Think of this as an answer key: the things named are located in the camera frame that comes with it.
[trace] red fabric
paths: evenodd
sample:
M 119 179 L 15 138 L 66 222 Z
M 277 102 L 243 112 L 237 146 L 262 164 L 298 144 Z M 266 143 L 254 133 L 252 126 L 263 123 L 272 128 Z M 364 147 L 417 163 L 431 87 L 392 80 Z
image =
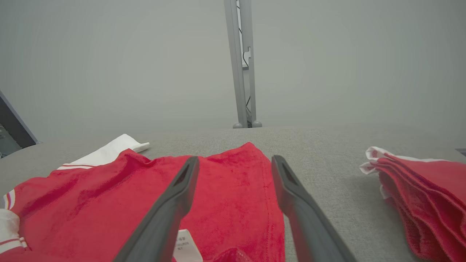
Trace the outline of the red fabric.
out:
M 149 160 L 125 150 L 106 165 L 55 170 L 18 185 L 11 211 L 30 250 L 14 248 L 0 260 L 111 261 L 188 157 Z M 270 160 L 248 143 L 199 161 L 180 229 L 190 231 L 204 261 L 283 262 Z
M 413 252 L 432 261 L 466 261 L 466 199 L 458 186 L 466 185 L 466 165 L 386 156 L 372 165 L 392 195 L 387 201 L 398 210 Z

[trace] white cloth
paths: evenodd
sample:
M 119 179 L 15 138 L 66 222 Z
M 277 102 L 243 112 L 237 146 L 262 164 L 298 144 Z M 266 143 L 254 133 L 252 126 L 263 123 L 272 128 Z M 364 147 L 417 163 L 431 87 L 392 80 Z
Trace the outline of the white cloth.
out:
M 78 166 L 80 168 L 92 168 L 97 165 L 105 165 L 113 162 L 126 149 L 139 153 L 147 148 L 149 148 L 149 143 L 141 144 L 127 134 L 123 134 L 91 154 L 71 163 L 63 164 L 58 169 L 70 169 Z

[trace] gray metal column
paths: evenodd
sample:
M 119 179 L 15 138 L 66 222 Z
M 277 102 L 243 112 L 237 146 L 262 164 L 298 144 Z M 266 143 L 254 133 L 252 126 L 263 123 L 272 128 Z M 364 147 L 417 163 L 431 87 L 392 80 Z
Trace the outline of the gray metal column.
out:
M 256 85 L 254 77 L 254 44 L 253 44 L 253 16 L 251 0 L 239 0 L 241 8 L 241 30 L 243 37 L 243 52 L 251 51 L 248 60 L 249 88 L 251 91 L 251 120 L 253 127 L 262 127 L 262 123 L 256 117 Z
M 236 0 L 224 0 L 226 28 L 230 45 L 230 56 L 233 70 L 233 84 L 236 96 L 236 110 L 238 111 L 238 123 L 233 128 L 247 128 L 246 100 L 244 93 L 243 63 L 241 61 L 240 28 Z

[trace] white trim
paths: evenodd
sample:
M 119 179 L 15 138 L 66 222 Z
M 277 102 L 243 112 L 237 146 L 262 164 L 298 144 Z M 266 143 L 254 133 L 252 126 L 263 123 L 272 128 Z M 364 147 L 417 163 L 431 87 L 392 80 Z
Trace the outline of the white trim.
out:
M 10 200 L 11 200 L 11 203 L 10 203 L 10 210 L 13 208 L 14 206 L 14 202 L 16 200 L 16 194 L 14 193 L 14 188 L 12 191 L 8 192 L 8 194 L 10 194 Z
M 98 166 L 98 165 L 92 165 L 92 164 L 73 164 L 73 163 L 66 163 L 66 164 L 63 164 L 63 165 L 91 165 L 91 166 Z
M 76 168 L 83 168 L 83 169 L 90 169 L 93 166 L 85 166 L 85 165 L 74 165 L 74 166 L 60 166 L 57 170 L 65 170 L 65 169 L 76 169 Z
M 399 159 L 404 159 L 404 160 L 409 160 L 409 161 L 416 161 L 416 162 L 436 162 L 436 161 L 447 161 L 445 159 L 417 159 L 417 158 L 412 158 L 412 157 L 405 157 L 405 156 L 397 156 L 394 155 L 387 150 L 376 147 L 376 146 L 371 146 L 366 150 L 366 157 L 368 160 L 372 161 L 377 161 L 379 158 L 389 158 L 385 154 L 397 157 Z
M 24 248 L 27 248 L 27 243 L 26 243 L 26 240 L 24 239 L 24 237 L 20 237 L 20 241 L 21 241 L 21 245 L 22 245 Z
M 0 253 L 16 247 L 22 247 L 18 230 L 20 217 L 7 209 L 0 209 L 0 242 L 10 241 L 0 245 Z
M 134 138 L 123 134 L 116 139 L 110 141 L 110 143 L 104 145 L 103 147 L 97 149 L 96 151 L 86 155 L 76 161 L 71 162 L 70 164 L 63 164 L 57 170 L 64 169 L 73 169 L 73 168 L 85 168 L 89 169 L 93 166 L 105 165 L 115 161 L 118 155 L 125 151 L 126 149 L 131 149 L 136 153 L 139 153 L 143 150 L 149 148 L 149 143 L 140 144 Z
M 5 243 L 3 245 L 0 245 L 0 254 L 5 252 L 5 251 L 8 251 L 12 248 L 17 248 L 17 247 L 23 247 L 23 245 L 21 245 L 21 241 L 19 239 L 17 239 L 16 241 L 11 241 L 11 242 L 8 242 L 8 243 Z
M 383 199 L 391 197 L 391 194 L 387 190 L 385 190 L 383 185 L 380 185 L 380 193 L 382 194 Z
M 359 169 L 361 169 L 361 172 L 363 172 L 366 175 L 372 174 L 372 173 L 378 173 L 378 171 L 375 169 L 375 167 L 370 162 L 366 162 L 360 165 Z
M 3 202 L 5 202 L 5 209 L 8 209 L 8 197 L 7 197 L 7 195 L 3 196 Z

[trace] dark panel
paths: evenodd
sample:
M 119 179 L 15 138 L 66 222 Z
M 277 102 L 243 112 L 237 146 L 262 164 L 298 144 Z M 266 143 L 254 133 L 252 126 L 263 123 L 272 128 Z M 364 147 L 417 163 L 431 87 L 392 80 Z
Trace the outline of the dark panel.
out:
M 34 140 L 0 97 L 0 123 L 22 148 L 35 145 Z

